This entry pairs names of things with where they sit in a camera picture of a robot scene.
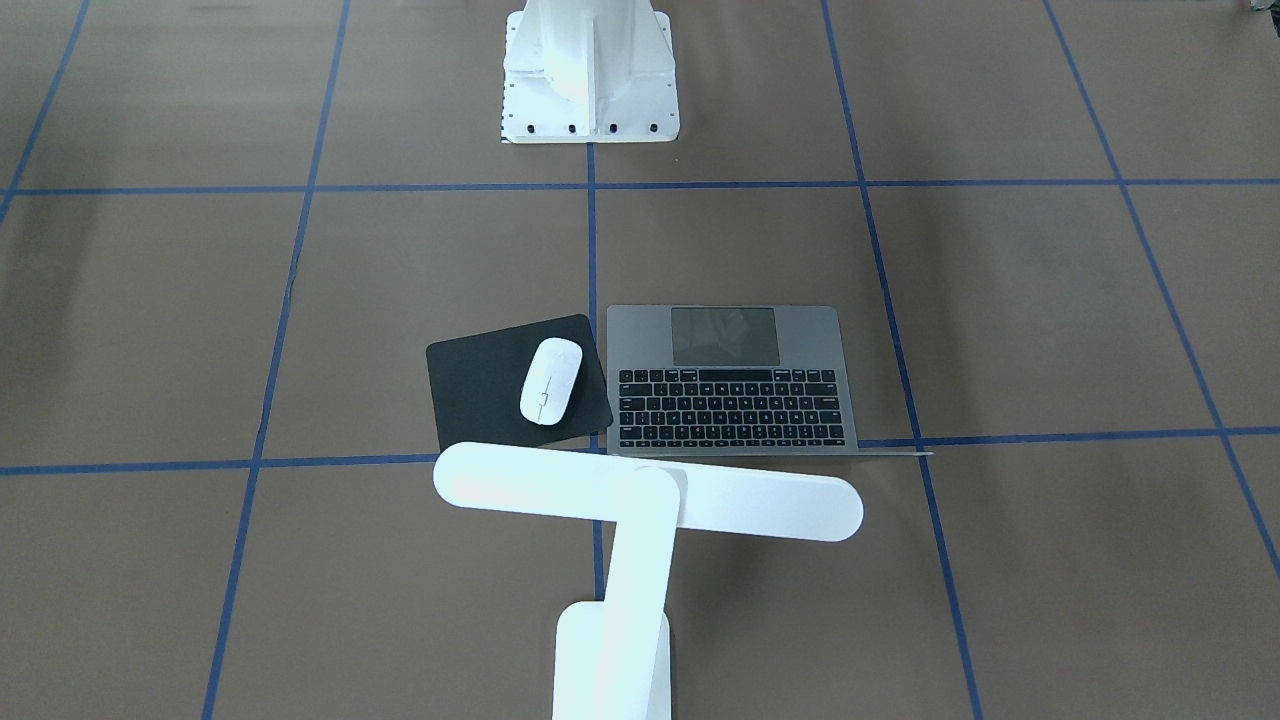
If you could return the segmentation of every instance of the mouse pad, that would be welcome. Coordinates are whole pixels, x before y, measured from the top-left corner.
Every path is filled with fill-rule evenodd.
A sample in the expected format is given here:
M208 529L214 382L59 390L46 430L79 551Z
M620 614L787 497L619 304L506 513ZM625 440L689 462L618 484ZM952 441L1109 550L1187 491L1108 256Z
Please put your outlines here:
M582 365L564 418L554 425L538 425L520 414L520 391L538 343L549 337L581 346ZM465 441L536 447L613 424L604 372L586 315L434 342L426 348L426 370L442 451Z

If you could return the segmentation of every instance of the laptop keyboard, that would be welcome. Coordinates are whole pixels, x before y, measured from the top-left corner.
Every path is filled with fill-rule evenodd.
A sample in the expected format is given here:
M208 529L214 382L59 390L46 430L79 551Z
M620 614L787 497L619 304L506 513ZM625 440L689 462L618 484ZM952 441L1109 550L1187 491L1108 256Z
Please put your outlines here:
M835 370L620 370L620 447L842 446Z

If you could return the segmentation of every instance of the laptop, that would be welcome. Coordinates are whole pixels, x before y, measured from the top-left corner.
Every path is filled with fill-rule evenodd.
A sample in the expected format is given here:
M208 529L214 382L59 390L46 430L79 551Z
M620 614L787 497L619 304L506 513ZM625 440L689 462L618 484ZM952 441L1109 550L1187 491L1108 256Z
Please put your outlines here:
M835 307L613 305L609 455L922 455L861 450Z

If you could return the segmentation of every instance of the floor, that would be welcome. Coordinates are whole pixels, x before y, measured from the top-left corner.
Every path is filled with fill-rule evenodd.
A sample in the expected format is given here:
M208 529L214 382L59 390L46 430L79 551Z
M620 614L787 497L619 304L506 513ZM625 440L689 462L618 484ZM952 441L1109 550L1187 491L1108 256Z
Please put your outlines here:
M934 452L680 536L677 720L1280 715L1270 18L660 0L680 140L530 147L516 9L0 4L0 716L549 717L609 527L444 503L422 351L623 302L833 305Z

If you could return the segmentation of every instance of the computer mouse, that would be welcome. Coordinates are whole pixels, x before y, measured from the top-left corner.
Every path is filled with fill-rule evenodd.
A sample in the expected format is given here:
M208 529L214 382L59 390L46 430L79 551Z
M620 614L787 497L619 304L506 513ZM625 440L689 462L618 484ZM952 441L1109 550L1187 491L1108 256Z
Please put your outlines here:
M549 337L539 343L520 391L520 414L539 425L559 423L581 365L582 348L576 342Z

